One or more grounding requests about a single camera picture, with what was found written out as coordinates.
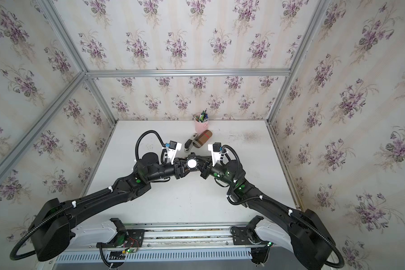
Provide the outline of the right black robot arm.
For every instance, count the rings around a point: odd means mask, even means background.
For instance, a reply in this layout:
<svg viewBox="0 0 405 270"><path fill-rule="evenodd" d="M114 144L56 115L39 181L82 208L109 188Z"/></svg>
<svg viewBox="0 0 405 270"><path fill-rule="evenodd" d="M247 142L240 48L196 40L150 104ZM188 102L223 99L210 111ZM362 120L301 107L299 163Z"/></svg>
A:
<svg viewBox="0 0 405 270"><path fill-rule="evenodd" d="M320 270L325 265L341 269L345 266L334 239L315 212L290 208L251 184L232 147L216 142L208 149L212 161L203 165L201 176L207 178L210 175L226 184L230 204L255 210L278 225L288 235L292 253L306 269Z"/></svg>

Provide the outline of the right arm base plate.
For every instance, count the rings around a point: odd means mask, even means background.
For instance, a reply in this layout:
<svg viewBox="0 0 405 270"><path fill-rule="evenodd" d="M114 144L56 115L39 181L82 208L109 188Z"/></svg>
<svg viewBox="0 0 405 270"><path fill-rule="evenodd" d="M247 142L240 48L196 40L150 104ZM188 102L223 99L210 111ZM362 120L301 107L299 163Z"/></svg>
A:
<svg viewBox="0 0 405 270"><path fill-rule="evenodd" d="M267 226L256 226L255 228L232 226L229 231L232 235L233 244L236 246L263 245L272 247L276 245L275 242L265 241L262 238L263 233L268 232Z"/></svg>

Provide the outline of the black sport watch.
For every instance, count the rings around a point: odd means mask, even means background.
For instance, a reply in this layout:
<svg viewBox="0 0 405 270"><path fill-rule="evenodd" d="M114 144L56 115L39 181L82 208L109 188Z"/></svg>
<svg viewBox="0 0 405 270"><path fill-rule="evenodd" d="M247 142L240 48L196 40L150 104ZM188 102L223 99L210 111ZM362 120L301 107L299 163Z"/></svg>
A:
<svg viewBox="0 0 405 270"><path fill-rule="evenodd" d="M190 153L186 158L186 167L190 171L198 170L199 158L195 153Z"/></svg>

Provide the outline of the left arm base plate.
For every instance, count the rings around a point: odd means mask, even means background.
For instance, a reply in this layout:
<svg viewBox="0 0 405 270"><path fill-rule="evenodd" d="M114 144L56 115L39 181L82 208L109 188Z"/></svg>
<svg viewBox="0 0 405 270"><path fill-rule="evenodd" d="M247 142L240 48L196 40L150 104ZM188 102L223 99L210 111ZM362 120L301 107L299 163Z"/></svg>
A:
<svg viewBox="0 0 405 270"><path fill-rule="evenodd" d="M144 241L144 229L129 229L126 233L120 231L108 243L97 243L96 247L99 248L141 248Z"/></svg>

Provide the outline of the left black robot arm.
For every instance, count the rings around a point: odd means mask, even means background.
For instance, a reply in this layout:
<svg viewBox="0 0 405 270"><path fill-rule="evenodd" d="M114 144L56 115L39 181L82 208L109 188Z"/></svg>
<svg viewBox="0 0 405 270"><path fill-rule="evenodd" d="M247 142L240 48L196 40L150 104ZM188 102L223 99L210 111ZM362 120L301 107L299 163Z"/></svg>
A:
<svg viewBox="0 0 405 270"><path fill-rule="evenodd" d="M76 234L73 228L83 221L118 204L141 197L151 189L151 183L177 176L175 155L181 144L175 141L162 142L162 156L147 153L136 158L133 172L95 193L60 202L54 198L47 201L28 232L15 244L10 259L18 261L35 255L40 262L48 261L66 250Z"/></svg>

